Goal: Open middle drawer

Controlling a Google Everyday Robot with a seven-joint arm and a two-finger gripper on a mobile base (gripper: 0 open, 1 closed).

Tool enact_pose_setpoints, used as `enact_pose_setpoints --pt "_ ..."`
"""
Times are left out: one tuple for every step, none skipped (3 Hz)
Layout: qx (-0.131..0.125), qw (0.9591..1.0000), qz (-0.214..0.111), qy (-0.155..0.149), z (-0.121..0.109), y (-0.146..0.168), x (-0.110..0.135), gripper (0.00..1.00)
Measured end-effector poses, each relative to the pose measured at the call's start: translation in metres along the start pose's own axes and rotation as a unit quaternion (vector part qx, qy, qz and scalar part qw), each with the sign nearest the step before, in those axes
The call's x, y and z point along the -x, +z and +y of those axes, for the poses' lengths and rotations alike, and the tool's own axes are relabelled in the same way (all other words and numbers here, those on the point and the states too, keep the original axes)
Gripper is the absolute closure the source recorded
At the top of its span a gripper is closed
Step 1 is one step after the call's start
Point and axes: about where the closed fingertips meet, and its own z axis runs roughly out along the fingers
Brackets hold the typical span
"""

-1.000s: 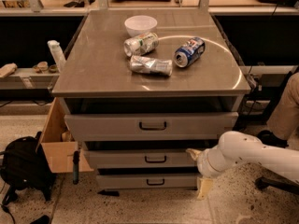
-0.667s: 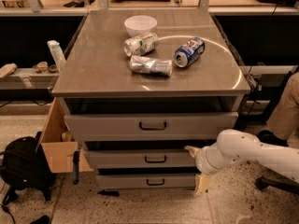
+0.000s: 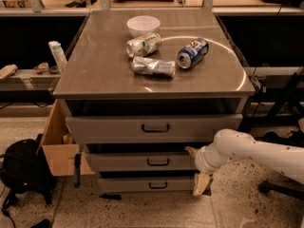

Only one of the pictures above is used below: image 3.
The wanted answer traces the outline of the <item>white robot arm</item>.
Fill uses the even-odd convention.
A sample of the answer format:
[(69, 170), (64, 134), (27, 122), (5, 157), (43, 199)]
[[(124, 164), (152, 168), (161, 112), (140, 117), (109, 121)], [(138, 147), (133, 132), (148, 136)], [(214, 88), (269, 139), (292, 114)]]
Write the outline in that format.
[(255, 140), (250, 134), (222, 129), (212, 143), (200, 149), (187, 146), (199, 173), (195, 175), (193, 195), (199, 196), (211, 181), (211, 176), (224, 164), (239, 159), (252, 159), (277, 173), (301, 184), (304, 183), (304, 149)]

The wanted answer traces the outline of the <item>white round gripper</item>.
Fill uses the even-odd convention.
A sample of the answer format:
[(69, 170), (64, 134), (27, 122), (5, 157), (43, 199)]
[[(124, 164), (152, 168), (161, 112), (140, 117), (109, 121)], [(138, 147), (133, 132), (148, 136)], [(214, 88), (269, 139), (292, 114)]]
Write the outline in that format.
[(202, 173), (195, 174), (194, 196), (211, 195), (212, 175), (221, 166), (221, 158), (213, 145), (204, 146), (200, 149), (186, 146), (185, 150), (191, 158), (195, 158), (195, 165)]

